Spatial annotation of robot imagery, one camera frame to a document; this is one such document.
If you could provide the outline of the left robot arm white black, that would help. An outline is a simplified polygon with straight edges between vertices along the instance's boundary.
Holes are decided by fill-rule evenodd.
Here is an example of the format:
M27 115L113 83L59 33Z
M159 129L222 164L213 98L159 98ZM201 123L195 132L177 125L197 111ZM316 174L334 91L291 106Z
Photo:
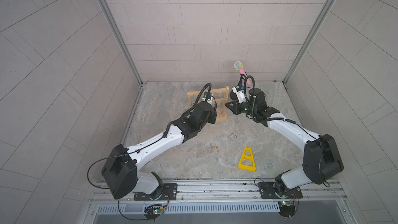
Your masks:
M150 199L158 199L164 183L155 172L142 173L140 170L152 159L167 150L194 138L207 124L214 124L217 118L217 105L209 103L211 84L200 91L194 105L178 119L168 123L166 130L142 143L125 148L116 146L104 158L101 174L115 200L130 193L143 193Z

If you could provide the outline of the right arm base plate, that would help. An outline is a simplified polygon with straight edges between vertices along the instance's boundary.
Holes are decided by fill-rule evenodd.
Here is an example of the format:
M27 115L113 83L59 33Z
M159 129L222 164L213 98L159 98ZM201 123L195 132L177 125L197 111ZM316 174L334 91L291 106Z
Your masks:
M275 186L274 182L259 182L256 183L257 187L260 191L261 199L301 199L303 198L303 194L301 192L300 187L295 187L293 189L283 189L279 192Z

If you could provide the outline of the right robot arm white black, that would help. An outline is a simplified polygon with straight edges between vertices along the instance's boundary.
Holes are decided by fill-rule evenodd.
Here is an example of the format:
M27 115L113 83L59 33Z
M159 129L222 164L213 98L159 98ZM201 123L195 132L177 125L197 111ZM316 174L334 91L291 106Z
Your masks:
M234 115L245 114L255 123L277 131L303 152L301 166L275 178L273 188L278 197L286 198L293 189L310 183L329 187L328 180L344 170L335 139L312 132L268 106L265 93L256 87L253 76L241 74L230 97L226 107Z

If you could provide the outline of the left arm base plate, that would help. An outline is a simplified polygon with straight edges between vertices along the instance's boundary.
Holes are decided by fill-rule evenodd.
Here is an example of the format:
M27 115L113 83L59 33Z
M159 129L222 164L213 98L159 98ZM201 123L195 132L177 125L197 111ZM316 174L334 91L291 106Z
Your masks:
M158 188L154 193L147 195L139 192L134 194L134 201L165 201L165 200L176 200L177 195L176 183L166 183L162 188Z

